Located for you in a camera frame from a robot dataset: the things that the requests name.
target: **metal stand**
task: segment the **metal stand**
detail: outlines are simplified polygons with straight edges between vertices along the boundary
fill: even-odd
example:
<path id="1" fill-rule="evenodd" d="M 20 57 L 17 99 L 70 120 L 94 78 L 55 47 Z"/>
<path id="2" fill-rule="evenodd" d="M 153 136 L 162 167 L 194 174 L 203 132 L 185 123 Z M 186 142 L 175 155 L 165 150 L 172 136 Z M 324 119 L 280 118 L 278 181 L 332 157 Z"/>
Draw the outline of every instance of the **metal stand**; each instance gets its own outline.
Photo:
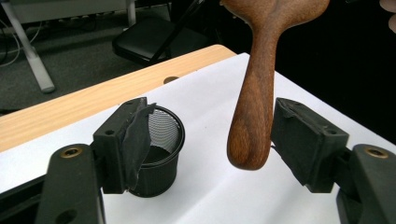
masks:
<path id="1" fill-rule="evenodd" d="M 10 20 L 12 26 L 14 27 L 15 32 L 18 35 L 18 38 L 20 39 L 23 45 L 23 51 L 26 55 L 27 61 L 30 64 L 30 67 L 32 68 L 32 71 L 35 75 L 35 79 L 37 80 L 37 83 L 40 86 L 41 91 L 43 92 L 54 91 L 55 87 L 52 83 L 52 80 L 50 79 L 50 76 L 44 64 L 41 62 L 40 57 L 35 51 L 35 48 L 33 48 L 32 45 L 30 44 L 29 39 L 27 38 L 26 33 L 23 31 L 23 28 L 21 27 L 21 24 L 13 11 L 11 4 L 8 1 L 6 1 L 6 2 L 2 2 L 1 5 L 3 6 L 3 9 L 8 16 L 8 19 Z"/>
<path id="2" fill-rule="evenodd" d="M 128 12 L 128 23 L 132 26 L 136 23 L 136 7 L 134 5 L 135 0 L 126 0 L 126 10 Z"/>

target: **wooden spoon bowl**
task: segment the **wooden spoon bowl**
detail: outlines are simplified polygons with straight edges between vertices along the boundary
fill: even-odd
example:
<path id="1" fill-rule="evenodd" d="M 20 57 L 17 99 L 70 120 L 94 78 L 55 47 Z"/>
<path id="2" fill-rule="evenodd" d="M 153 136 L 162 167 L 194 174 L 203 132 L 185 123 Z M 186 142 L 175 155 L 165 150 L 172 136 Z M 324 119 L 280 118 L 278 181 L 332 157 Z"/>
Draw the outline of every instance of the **wooden spoon bowl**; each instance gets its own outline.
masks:
<path id="1" fill-rule="evenodd" d="M 276 45 L 291 26 L 320 16 L 329 0 L 221 0 L 253 33 L 245 79 L 233 114 L 227 156 L 235 167 L 257 170 L 271 148 Z"/>

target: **gray floor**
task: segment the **gray floor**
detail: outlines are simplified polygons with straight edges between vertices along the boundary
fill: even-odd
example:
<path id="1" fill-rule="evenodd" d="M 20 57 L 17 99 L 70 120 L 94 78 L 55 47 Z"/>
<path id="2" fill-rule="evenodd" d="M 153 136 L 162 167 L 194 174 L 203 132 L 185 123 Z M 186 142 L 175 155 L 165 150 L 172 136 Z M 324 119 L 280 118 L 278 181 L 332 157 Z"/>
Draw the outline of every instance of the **gray floor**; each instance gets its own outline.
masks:
<path id="1" fill-rule="evenodd" d="M 138 20 L 146 16 L 169 19 L 164 6 L 136 10 Z M 32 45 L 48 69 L 56 91 L 40 91 L 21 50 L 17 61 L 0 67 L 0 110 L 36 105 L 141 69 L 141 65 L 127 61 L 112 51 L 112 39 L 126 27 L 128 20 L 124 11 L 96 15 L 94 19 L 82 17 L 47 21 Z M 30 32 L 32 35 L 35 34 L 35 27 L 29 29 L 34 30 Z M 9 49 L 15 49 L 15 43 L 13 45 Z M 3 53 L 0 54 L 1 60 L 4 50 L 0 49 L 0 52 Z M 9 63 L 15 55 L 16 52 L 10 52 L 4 63 Z"/>

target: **table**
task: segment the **table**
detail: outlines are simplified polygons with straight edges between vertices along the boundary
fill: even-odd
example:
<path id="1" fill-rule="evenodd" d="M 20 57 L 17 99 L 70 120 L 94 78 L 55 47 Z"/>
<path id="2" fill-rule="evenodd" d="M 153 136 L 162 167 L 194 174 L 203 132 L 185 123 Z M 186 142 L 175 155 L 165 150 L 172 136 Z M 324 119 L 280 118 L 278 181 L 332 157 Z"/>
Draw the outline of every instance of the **table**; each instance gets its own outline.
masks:
<path id="1" fill-rule="evenodd" d="M 183 77 L 234 55 L 214 45 L 3 116 L 0 129 L 7 131 L 0 132 L 0 152 L 160 87 L 167 77 Z"/>
<path id="2" fill-rule="evenodd" d="M 124 9 L 127 9 L 128 12 L 129 25 L 136 22 L 134 0 L 1 0 L 0 4 L 23 45 L 26 59 L 43 92 L 55 91 L 55 86 L 40 56 L 30 44 L 21 23 L 49 21 Z"/>
<path id="3" fill-rule="evenodd" d="M 208 50 L 212 50 L 212 53 L 205 54 Z M 179 76 L 179 69 L 200 63 L 197 58 L 205 59 L 205 56 L 218 53 L 223 54 L 219 58 L 225 60 L 218 58 L 217 63 L 209 63 L 205 67 L 195 66 L 190 69 L 188 76 L 161 86 L 164 77 Z M 310 193 L 298 183 L 273 150 L 259 171 L 239 170 L 228 162 L 226 140 L 248 58 L 245 53 L 234 55 L 222 46 L 212 46 L 110 80 L 92 89 L 72 93 L 59 101 L 28 108 L 28 113 L 21 111 L 13 115 L 13 119 L 4 117 L 8 125 L 14 123 L 18 126 L 9 128 L 16 135 L 21 130 L 23 134 L 20 136 L 29 132 L 18 124 L 18 118 L 24 119 L 25 124 L 29 123 L 26 116 L 30 115 L 34 119 L 40 113 L 47 115 L 40 116 L 41 119 L 50 117 L 47 122 L 57 123 L 69 116 L 73 118 L 65 124 L 55 125 L 54 131 L 47 130 L 47 134 L 42 133 L 42 136 L 29 142 L 25 140 L 25 143 L 0 153 L 0 192 L 43 175 L 53 151 L 75 143 L 89 144 L 93 132 L 120 103 L 146 96 L 150 104 L 157 103 L 176 113 L 185 126 L 186 142 L 179 155 L 177 179 L 168 191 L 154 198 L 138 198 L 128 193 L 104 195 L 107 223 L 339 223 L 335 204 L 337 187 L 330 194 Z M 154 81 L 157 84 L 146 83 L 151 76 L 158 80 Z M 133 87 L 142 89 L 129 93 Z M 117 99 L 111 96 L 113 94 L 117 95 Z M 274 94 L 275 97 L 307 105 L 349 133 L 349 148 L 357 144 L 371 144 L 396 152 L 396 146 L 279 73 L 276 73 Z M 100 104 L 102 98 L 111 103 L 92 110 L 91 107 Z M 7 136 L 8 131 L 3 131 L 7 127 L 4 124 L 3 119 L 0 119 L 1 134 Z"/>

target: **brass screw insert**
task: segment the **brass screw insert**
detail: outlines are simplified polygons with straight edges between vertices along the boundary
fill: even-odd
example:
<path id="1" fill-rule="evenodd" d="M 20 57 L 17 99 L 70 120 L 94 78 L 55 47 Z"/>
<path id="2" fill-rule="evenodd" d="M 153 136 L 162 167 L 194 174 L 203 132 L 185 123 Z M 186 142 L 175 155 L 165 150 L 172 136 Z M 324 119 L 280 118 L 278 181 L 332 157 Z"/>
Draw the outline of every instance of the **brass screw insert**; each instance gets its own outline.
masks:
<path id="1" fill-rule="evenodd" d="M 65 158 L 65 159 L 70 159 L 70 158 L 78 156 L 79 154 L 81 154 L 81 152 L 82 152 L 82 148 L 80 148 L 80 147 L 70 147 L 70 148 L 66 148 L 61 153 L 61 157 Z"/>
<path id="2" fill-rule="evenodd" d="M 364 151 L 372 157 L 377 157 L 379 159 L 386 159 L 389 155 L 386 151 L 379 148 L 367 147 Z"/>

